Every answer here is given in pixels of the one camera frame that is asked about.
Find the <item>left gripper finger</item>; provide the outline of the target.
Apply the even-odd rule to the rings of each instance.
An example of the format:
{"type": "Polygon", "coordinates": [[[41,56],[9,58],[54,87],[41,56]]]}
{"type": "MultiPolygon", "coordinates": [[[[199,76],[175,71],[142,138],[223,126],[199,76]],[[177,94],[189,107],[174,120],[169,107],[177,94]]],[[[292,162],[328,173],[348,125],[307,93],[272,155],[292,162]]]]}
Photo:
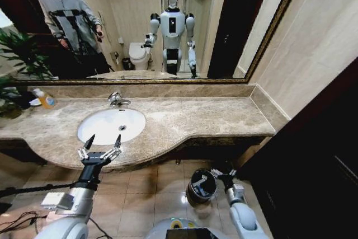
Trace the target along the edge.
{"type": "Polygon", "coordinates": [[[103,154],[103,158],[105,160],[113,161],[121,153],[120,147],[121,147],[121,134],[119,134],[118,137],[116,138],[113,148],[103,154]]]}
{"type": "Polygon", "coordinates": [[[83,147],[77,149],[77,153],[79,155],[80,160],[88,160],[89,159],[89,155],[88,155],[88,151],[90,149],[90,147],[92,146],[92,143],[95,139],[95,135],[93,134],[83,145],[83,147]]]}

